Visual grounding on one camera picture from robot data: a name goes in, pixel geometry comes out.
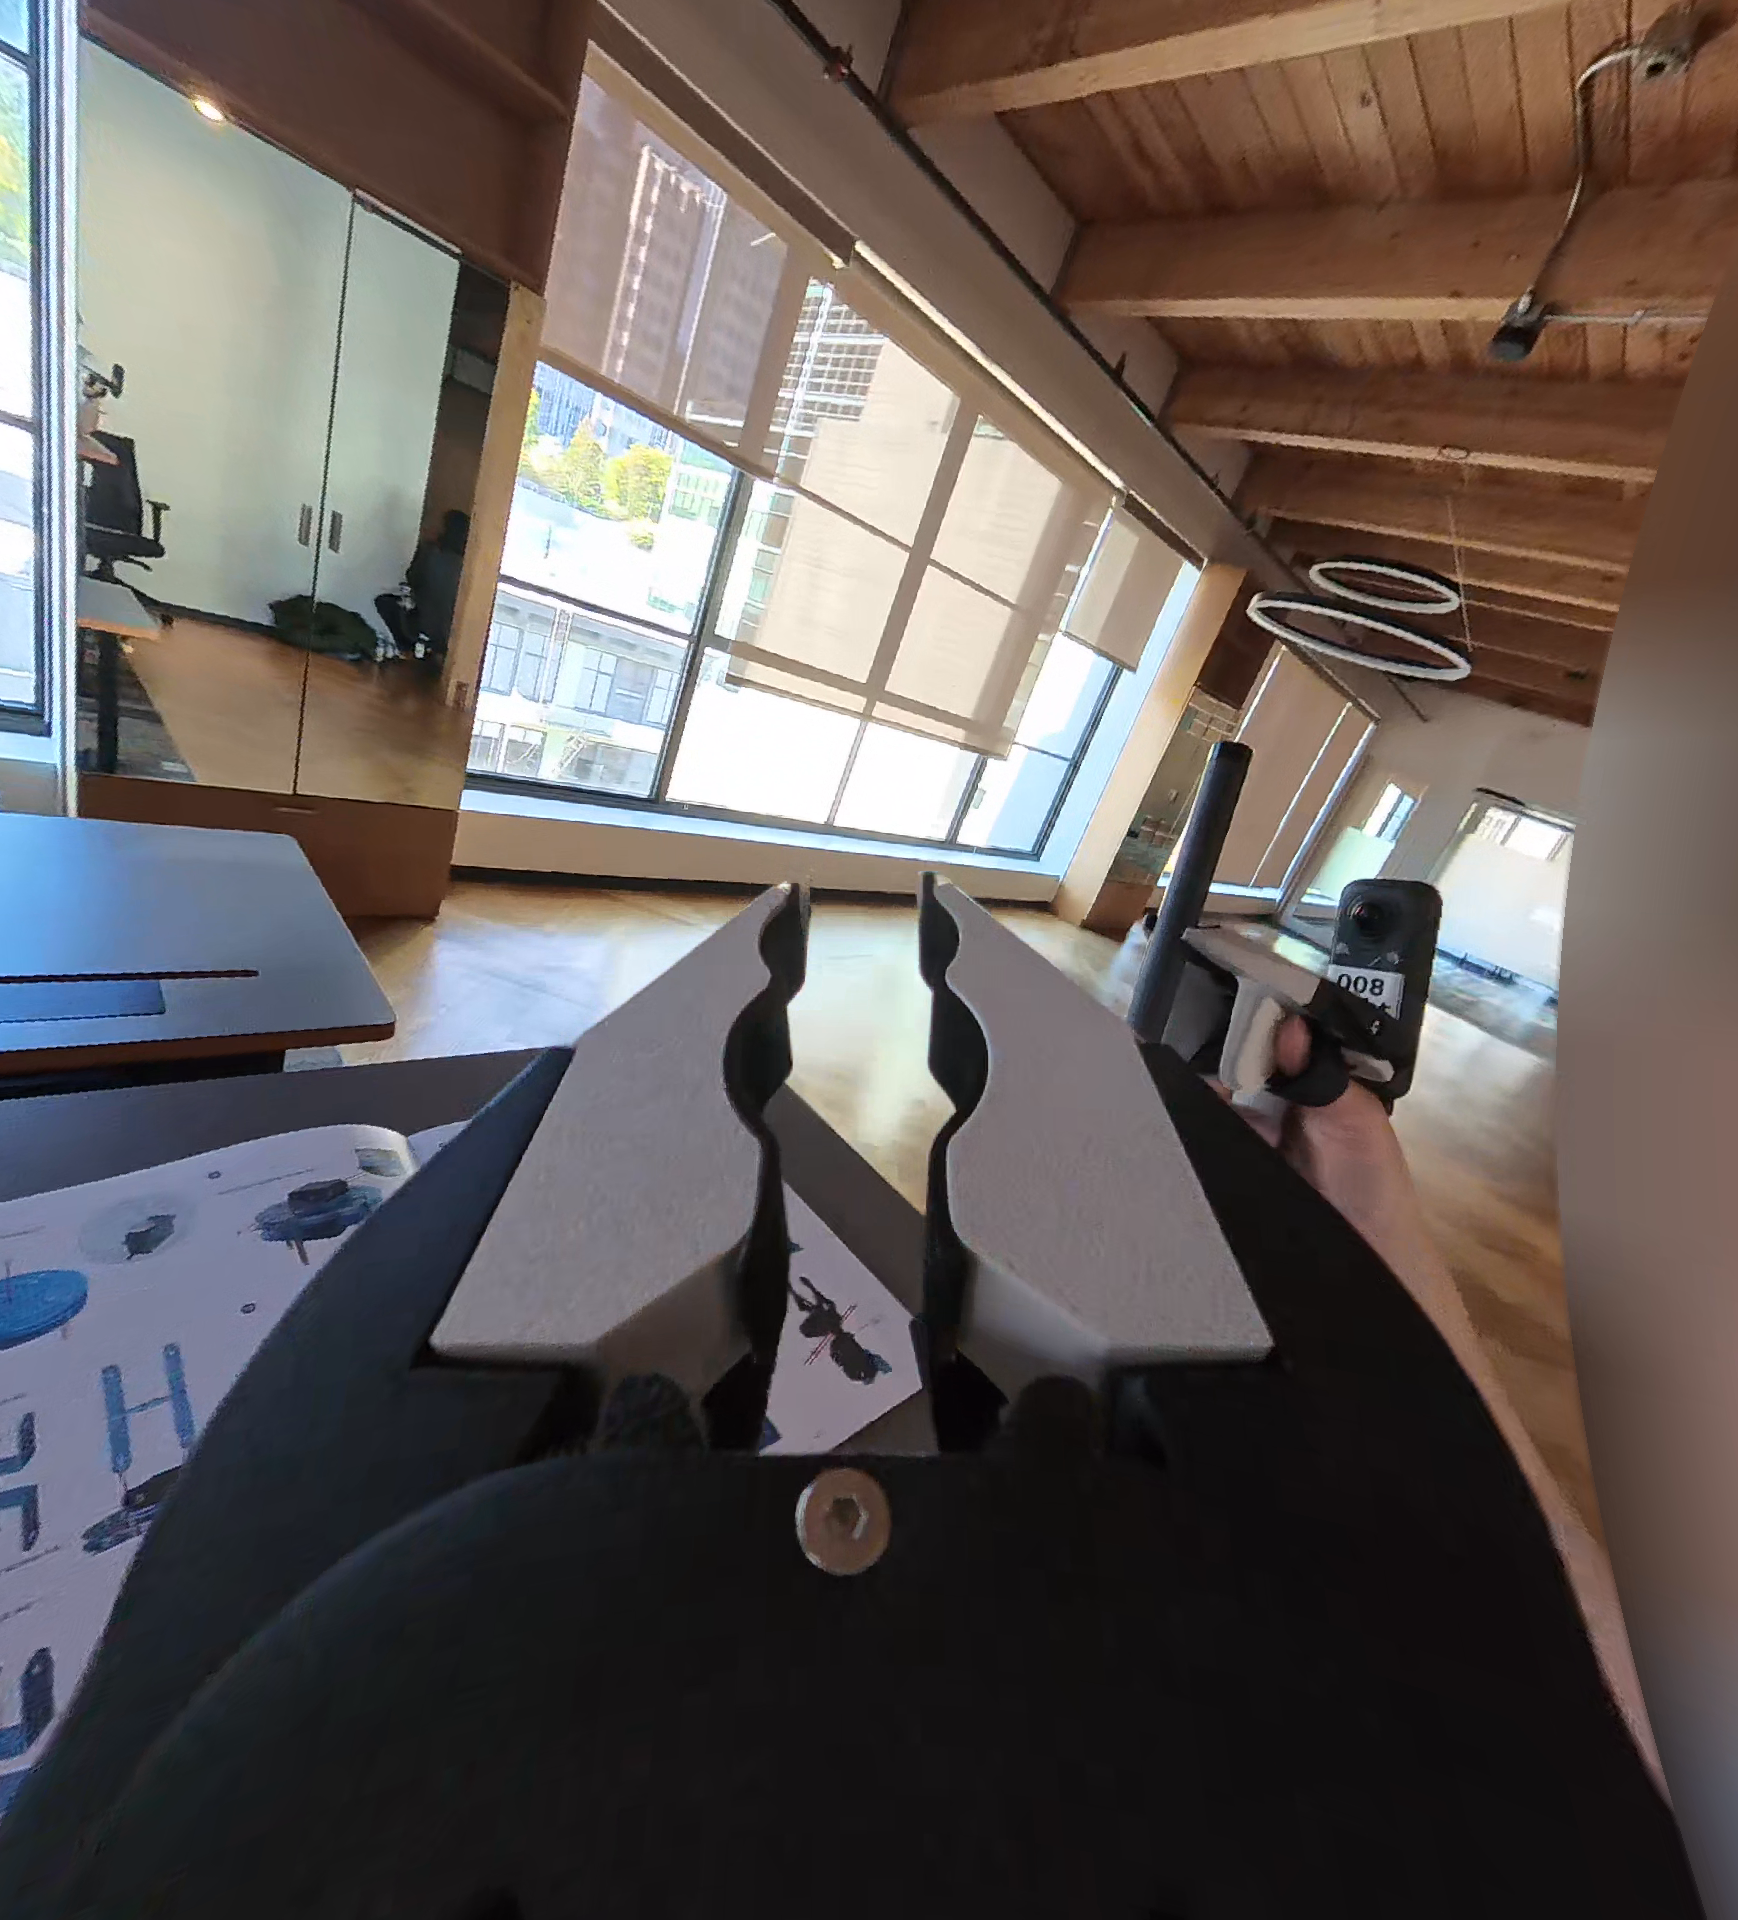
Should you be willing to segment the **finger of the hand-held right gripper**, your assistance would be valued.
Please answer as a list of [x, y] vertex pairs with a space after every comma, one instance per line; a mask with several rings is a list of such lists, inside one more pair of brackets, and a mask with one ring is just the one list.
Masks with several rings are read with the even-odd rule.
[[1271, 1006], [1274, 1020], [1313, 1011], [1325, 981], [1274, 952], [1246, 922], [1209, 922], [1168, 937], [1144, 930], [1143, 1037], [1229, 1037], [1242, 1020]]

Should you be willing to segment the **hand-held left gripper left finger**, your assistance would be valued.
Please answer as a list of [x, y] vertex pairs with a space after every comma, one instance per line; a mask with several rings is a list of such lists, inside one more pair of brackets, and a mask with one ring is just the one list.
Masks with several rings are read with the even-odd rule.
[[474, 1363], [734, 1368], [786, 1311], [781, 1148], [809, 893], [782, 881], [573, 1048], [430, 1337]]

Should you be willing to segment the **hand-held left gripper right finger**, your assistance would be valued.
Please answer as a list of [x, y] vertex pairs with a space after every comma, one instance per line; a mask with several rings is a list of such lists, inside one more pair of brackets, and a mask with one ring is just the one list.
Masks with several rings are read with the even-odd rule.
[[1260, 1361], [1271, 1338], [1129, 1028], [949, 879], [921, 879], [923, 1323], [980, 1371]]

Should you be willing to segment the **dark grey electric screwdriver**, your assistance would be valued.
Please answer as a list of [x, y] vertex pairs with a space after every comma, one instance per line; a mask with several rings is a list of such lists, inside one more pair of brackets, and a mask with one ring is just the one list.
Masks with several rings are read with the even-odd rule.
[[1236, 739], [1218, 742], [1206, 762], [1129, 999], [1129, 1028], [1140, 1042], [1162, 1042], [1166, 1037], [1189, 963], [1185, 941], [1201, 926], [1250, 765], [1252, 748]]

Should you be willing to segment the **person's right forearm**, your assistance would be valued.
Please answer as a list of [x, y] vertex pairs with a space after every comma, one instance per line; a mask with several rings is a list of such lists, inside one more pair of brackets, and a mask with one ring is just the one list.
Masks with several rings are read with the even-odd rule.
[[1399, 1155], [1377, 1155], [1366, 1166], [1353, 1163], [1353, 1171], [1343, 1177], [1331, 1175], [1317, 1184], [1329, 1187], [1332, 1206], [1339, 1206], [1339, 1212], [1404, 1282], [1479, 1390], [1522, 1478], [1538, 1500], [1552, 1544], [1576, 1590], [1604, 1681], [1627, 1722], [1627, 1732], [1638, 1750], [1655, 1787], [1663, 1795], [1670, 1795], [1660, 1747], [1648, 1725], [1641, 1674], [1627, 1636], [1627, 1620], [1620, 1613], [1610, 1561], [1543, 1458], [1527, 1423], [1515, 1410], [1503, 1380], [1490, 1363], [1487, 1343], [1464, 1308], [1459, 1286], [1433, 1245], [1408, 1163]]

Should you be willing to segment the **dark grey desk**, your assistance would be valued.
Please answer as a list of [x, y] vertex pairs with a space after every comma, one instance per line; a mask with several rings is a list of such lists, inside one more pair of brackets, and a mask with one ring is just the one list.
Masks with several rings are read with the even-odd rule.
[[[237, 1075], [0, 1102], [0, 1200], [323, 1125], [410, 1136], [465, 1121], [446, 1148], [346, 1240], [286, 1311], [209, 1421], [241, 1469], [267, 1461], [284, 1488], [328, 1478], [341, 1510], [391, 1495], [423, 1506], [462, 1484], [583, 1442], [587, 1367], [474, 1363], [428, 1349], [430, 1326], [492, 1218], [573, 1048], [391, 1069]], [[794, 1097], [765, 1110], [786, 1194], [880, 1282], [921, 1254], [911, 1212]]]

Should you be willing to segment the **black wood-edged desk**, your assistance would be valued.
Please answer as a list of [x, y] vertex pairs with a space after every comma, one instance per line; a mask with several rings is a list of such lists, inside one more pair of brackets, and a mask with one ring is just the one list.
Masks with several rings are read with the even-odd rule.
[[395, 1028], [294, 838], [0, 814], [0, 1097], [266, 1074]]

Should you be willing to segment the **person's right hand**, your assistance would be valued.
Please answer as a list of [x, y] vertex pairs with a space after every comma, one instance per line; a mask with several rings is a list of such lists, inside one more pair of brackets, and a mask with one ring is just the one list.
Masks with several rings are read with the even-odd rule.
[[1325, 1106], [1269, 1093], [1245, 1099], [1242, 1116], [1371, 1245], [1401, 1231], [1418, 1213], [1404, 1145], [1363, 1082], [1349, 1079]]

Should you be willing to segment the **narrow beige roller blind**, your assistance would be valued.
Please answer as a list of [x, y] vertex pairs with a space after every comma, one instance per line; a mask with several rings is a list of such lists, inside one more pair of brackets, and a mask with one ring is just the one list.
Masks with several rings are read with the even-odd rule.
[[1060, 634], [1135, 674], [1183, 569], [1185, 556], [1144, 514], [1125, 501], [1111, 507], [1060, 617]]

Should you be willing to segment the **wide beige roller blind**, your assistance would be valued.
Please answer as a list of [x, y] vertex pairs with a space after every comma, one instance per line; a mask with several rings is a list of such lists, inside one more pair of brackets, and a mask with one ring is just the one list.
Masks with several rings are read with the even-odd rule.
[[600, 398], [740, 464], [787, 468], [823, 369], [833, 282], [805, 234], [600, 51], [587, 60], [540, 350]]
[[809, 278], [731, 575], [731, 685], [1005, 758], [1111, 509], [1025, 398], [865, 268]]

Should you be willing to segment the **white blue-printed instruction sheet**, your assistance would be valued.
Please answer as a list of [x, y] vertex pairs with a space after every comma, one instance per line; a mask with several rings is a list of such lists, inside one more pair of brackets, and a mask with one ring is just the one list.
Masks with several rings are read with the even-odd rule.
[[0, 1200], [0, 1822], [207, 1421], [465, 1121], [363, 1121]]

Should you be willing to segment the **metal ceiling conduit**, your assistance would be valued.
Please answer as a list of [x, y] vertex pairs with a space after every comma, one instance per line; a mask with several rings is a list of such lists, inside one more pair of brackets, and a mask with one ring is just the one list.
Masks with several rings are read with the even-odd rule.
[[1608, 73], [1628, 78], [1632, 83], [1660, 83], [1684, 77], [1712, 39], [1710, 4], [1683, 3], [1663, 9], [1645, 30], [1608, 44], [1592, 60], [1587, 60], [1573, 81], [1573, 155], [1576, 175], [1567, 194], [1559, 227], [1548, 245], [1539, 266], [1534, 268], [1530, 285], [1516, 300], [1510, 300], [1498, 323], [1488, 336], [1488, 359], [1498, 365], [1524, 365], [1543, 336], [1559, 323], [1636, 323], [1647, 322], [1648, 312], [1638, 308], [1628, 315], [1606, 315], [1586, 308], [1576, 308], [1557, 300], [1557, 272], [1567, 261], [1578, 227], [1598, 194], [1595, 183], [1595, 95], [1598, 81]]

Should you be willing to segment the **black office chair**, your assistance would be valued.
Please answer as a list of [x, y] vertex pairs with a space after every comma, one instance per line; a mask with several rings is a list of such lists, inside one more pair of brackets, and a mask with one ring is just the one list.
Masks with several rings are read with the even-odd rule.
[[90, 448], [84, 556], [91, 579], [117, 587], [117, 565], [147, 569], [165, 559], [164, 514], [169, 505], [142, 493], [132, 439], [95, 429]]

